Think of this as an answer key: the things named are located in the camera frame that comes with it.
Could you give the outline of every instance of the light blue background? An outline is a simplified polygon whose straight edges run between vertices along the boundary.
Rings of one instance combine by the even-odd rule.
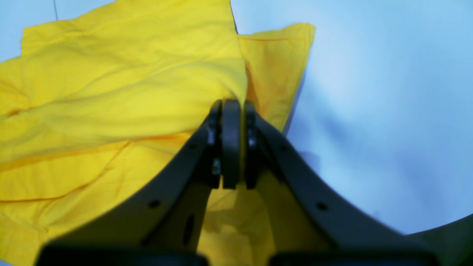
[[[112,0],[0,0],[0,61],[22,29]],[[473,213],[473,1],[232,0],[239,33],[309,22],[288,138],[343,197],[402,233]]]

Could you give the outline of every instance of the yellow cloth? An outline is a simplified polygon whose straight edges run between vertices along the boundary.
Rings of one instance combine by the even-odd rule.
[[[22,56],[0,63],[0,260],[31,265],[42,244],[131,196],[216,99],[242,102],[248,90],[282,129],[314,30],[297,24],[238,36],[223,0],[118,0],[25,29]],[[214,265],[261,260],[225,242],[250,229],[218,228],[240,193],[210,197],[218,219],[206,218],[198,249]],[[254,247],[270,252],[260,241],[268,238]]]

